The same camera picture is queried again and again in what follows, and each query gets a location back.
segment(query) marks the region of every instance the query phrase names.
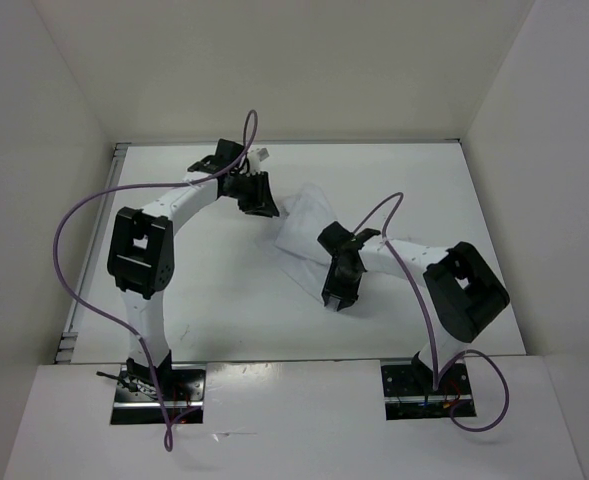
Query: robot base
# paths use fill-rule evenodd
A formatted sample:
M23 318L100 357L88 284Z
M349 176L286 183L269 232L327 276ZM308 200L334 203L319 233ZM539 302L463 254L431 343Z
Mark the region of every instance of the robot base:
M111 425L141 425L163 423L163 416L150 385L128 376L127 367L121 367L122 379L117 383L112 408ZM170 419L188 407L200 407L187 414L180 423L203 423L205 396L205 365L173 364L172 388L167 389L163 401Z
M387 420L449 417L450 408L469 400L454 411L455 417L475 417L472 388L463 363L453 365L436 392L426 392L416 380L411 360L381 362Z

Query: white floor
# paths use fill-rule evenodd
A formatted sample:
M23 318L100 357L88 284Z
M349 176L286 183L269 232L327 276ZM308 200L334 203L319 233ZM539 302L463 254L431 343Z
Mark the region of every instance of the white floor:
M458 144L265 146L271 157L264 168L277 203L313 182L349 228L385 196L402 190L406 201L392 236L446 247L468 241L499 273ZM115 183L177 181L213 151L214 145L130 147ZM106 270L113 218L121 207L140 207L161 194L116 195L104 215L108 234L97 239L83 285L90 302L124 314ZM384 214L371 226L380 228ZM234 200L222 198L177 235L176 271L165 294L165 330L175 361L407 357L423 346L425 326L407 282L367 275L354 307L327 312L257 246L269 222L242 214ZM73 328L79 334L73 363L127 358L128 333L109 321L79 307ZM525 353L511 307L474 345L494 355Z
M582 474L545 364L499 357L511 406L495 430L469 434L449 419L386 421L379 362L208 367L202 425L110 426L114 385L96 370L43 366L32 387L6 480L555 479ZM494 372L469 359L480 425L500 411Z

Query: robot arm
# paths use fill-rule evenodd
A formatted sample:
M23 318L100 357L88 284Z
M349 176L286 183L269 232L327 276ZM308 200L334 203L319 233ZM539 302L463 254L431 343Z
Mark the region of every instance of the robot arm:
M407 279L405 271L380 237L365 229L353 234L338 222L326 227L319 243L332 256L323 287L326 305L337 310L358 298L364 272L381 272ZM509 305L509 295L479 252L460 242L450 249L425 247L402 240L389 240L416 283L426 287L438 315L434 337L438 364L442 367L465 350L498 314ZM431 385L432 361L428 343L413 364Z
M219 140L216 153L192 165L185 187L168 191L140 209L122 208L116 215L108 271L125 302L127 322L145 340L161 383L171 375L172 356L165 338L163 291L174 273L174 235L203 207L222 196L237 199L244 213L278 216L267 172L260 162L267 150L250 152L239 170L202 181L230 165L243 146ZM137 338L130 336L128 374L145 382L149 365Z

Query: white wall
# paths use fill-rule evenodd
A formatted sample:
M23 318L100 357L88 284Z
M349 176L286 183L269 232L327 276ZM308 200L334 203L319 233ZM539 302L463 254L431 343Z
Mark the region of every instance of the white wall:
M465 133L532 0L35 0L123 140Z
M0 2L0 478L36 365L51 363L69 306L51 261L71 202L101 187L110 146L29 0ZM66 236L80 267L95 209Z
M463 142L589 478L589 0L537 0Z

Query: purple wire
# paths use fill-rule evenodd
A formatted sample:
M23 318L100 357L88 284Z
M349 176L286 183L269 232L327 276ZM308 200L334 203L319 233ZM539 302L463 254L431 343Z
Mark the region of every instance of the purple wire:
M383 223L383 230L381 231L381 234L383 236L383 242L384 242L385 246L390 251L390 253L394 257L394 259L398 262L399 266L403 270L403 273L405 273L405 276L407 277L407 281L410 282L410 286L412 287L412 290L414 291L414 295L416 295L416 299L418 300L418 304L421 307L421 312L423 313L423 318L425 319L425 326L427 327L427 336L429 338L430 353L432 356L432 372L434 372L432 386L433 386L434 390L437 390L438 389L438 376L437 376L438 353L436 351L436 338L434 336L434 327L432 326L432 320L430 319L430 313L427 310L427 305L425 304L425 300L423 299L423 295L421 294L421 290L419 289L419 287L416 283L416 280L414 280L412 273L410 272L409 268L407 267L407 265L405 264L405 262L403 261L401 256L398 254L396 249L392 246L391 242L387 238L387 228L389 227L390 222L392 221L392 218L396 214L396 211L401 206L401 203L403 202L403 198L405 198L405 195L403 194L403 192L393 193L392 195L390 195L389 197L387 197L383 201L381 201L381 203L379 203L376 207L374 207L374 209L370 213L367 214L367 216L363 219L363 221L361 223L359 223L359 225L354 229L354 232L358 232L361 229L361 227L363 225L365 225L365 222L367 222L372 217L372 215L374 215L383 205L385 205L387 202L389 202L390 200L397 198L397 197L398 197L398 201L396 202L396 204L392 208L392 211L390 212L388 217L385 219L385 222Z
M249 139L249 141L246 142L247 127L249 125L250 118L252 118L252 117L254 117L254 126L252 128L252 134L250 135L250 139ZM98 197L102 197L103 195L108 195L110 193L120 192L123 190L134 190L134 189L139 189L139 188L179 188L179 187L185 187L188 185L194 186L194 185L199 185L201 183L212 180L213 178L220 177L221 175L225 175L227 172L229 172L234 167L236 167L245 158L245 155L247 154L247 152L251 148L252 143L254 143L254 138L256 137L257 129L258 129L258 113L256 113L256 110L250 110L247 113L247 116L245 117L245 124L243 126L243 151L230 165L225 167L223 170L221 170L215 174L212 174L208 177L194 180L189 183L188 182L137 183L137 184L132 184L132 185L121 185L121 186L117 186L117 187L112 187L112 188L108 188L106 190L103 190L101 192L93 193L93 194L88 195L87 197L83 198L78 203L76 203L76 205L74 205L72 208L70 208L70 210L61 219L60 223L58 224L58 227L56 228L56 233L54 234L54 242L52 245L52 258L54 261L54 270L56 271L56 276L58 277L58 280L61 283L61 285L63 286L63 288L65 289L65 291L74 300L76 300L79 304L83 305L88 310L91 310L92 312L94 312L98 315L101 315L101 316L107 318L108 320L111 320L114 323L120 325L121 327L127 329L132 335L134 335L136 337L136 339L141 344L141 348L143 349L143 353L145 354L145 358L147 359L147 363L150 367L150 377L152 378L152 383L154 384L154 389L156 390L156 396L159 401L159 407L161 409L161 414L163 415L163 422L165 423L165 428L166 428L163 444L165 445L165 450L167 450L168 452L171 452L172 449L174 448L174 437L172 435L172 426L176 422L178 422L181 418L183 418L185 415L190 413L191 410L188 409L187 411L181 413L181 415L176 417L173 421L170 421L170 417L167 412L167 408L165 407L165 404L163 403L163 392L161 391L161 384L158 380L156 368L154 368L154 362L152 360L152 355L150 354L150 351L147 348L147 344L146 344L145 340L143 339L143 337L141 336L141 334L134 327L132 327L130 324L128 324L127 322L115 317L114 315L112 315L104 310L101 310L100 308L92 305L91 303L89 303L86 300L84 300L83 298L81 298L81 296L78 295L74 291L74 289L72 287L70 287L70 285L67 283L67 280L63 276L63 272L61 270L61 264L60 264L60 260L59 260L59 243L60 243L60 239L61 239L61 233L63 232L63 227L65 227L65 224L67 223L67 221L70 219L70 217L72 215L74 215L74 213L76 213L77 210L79 210L81 207L83 207L87 203L91 202L92 200L94 200Z
M439 371L439 369L438 369L438 352L436 350L436 339L434 336L434 326L432 325L432 320L430 319L429 311L427 309L427 306L425 305L425 300L423 299L423 295L421 294L421 291L418 287L418 284L416 283L416 280L414 280L414 277L412 276L412 272L410 272L410 269L407 267L407 265L405 264L405 262L403 261L401 256L398 254L396 249L392 246L392 243L387 238L387 228L389 227L390 222L392 221L392 218L396 214L396 211L398 210L398 208L401 206L401 203L403 202L403 198L405 197L403 192L394 193L394 194L390 195L389 197L385 198L383 201L381 201L376 207L374 207L374 209L370 213L368 213L365 216L365 218L361 221L361 223L358 224L358 226L354 229L354 233L358 232L361 229L361 227L363 225L365 225L365 223L370 218L372 218L372 215L374 215L383 205L385 205L387 202L389 202L390 200L397 198L397 197L398 197L398 201L396 202L396 204L394 204L394 207L392 208L390 214L388 215L388 217L385 219L385 222L383 223L383 229L381 231L381 235L383 237L383 242L384 242L385 246L388 248L388 250L390 251L390 253L394 257L394 259L398 262L399 266L403 270L403 273L405 273L405 276L407 277L407 280L410 283L412 290L414 291L414 295L416 295L416 299L418 300L418 304L421 307L421 312L423 313L423 318L425 320L425 326L427 327L427 336L429 338L430 353L431 353L431 357L432 357L432 388L434 390L438 390L438 386L441 383L441 379L443 378L443 375L445 375L445 373L450 369L450 367L452 365L454 365L458 360L465 357L468 353L477 355L477 356L485 359L490 364L490 366L494 369L494 371L498 375L498 378L501 380L501 384L503 385L503 390L505 391L505 402L503 404L503 410L501 410L501 413L496 418L496 420L494 420L489 425L485 425L483 427L468 427L468 426L460 423L454 417L454 412L456 411L456 409L463 404L470 403L471 400L464 400L464 401L459 402L456 405L450 407L449 414L450 414L450 419L452 420L452 422L454 422L454 424L457 427L459 427L467 432L473 432L473 433L487 432L488 430L491 430L492 428L497 426L499 423L501 423L503 421L503 419L505 418L505 415L507 415L507 410L510 407L510 389L509 389L509 386L507 385L507 380L505 380L505 376L503 375L503 372L501 372L501 370L498 368L498 365L496 365L494 360L492 360L490 357L488 357L483 352L480 352L480 351L474 350L474 349L467 349L463 352L457 353L456 355L454 355L454 357L452 357L443 366L443 369Z

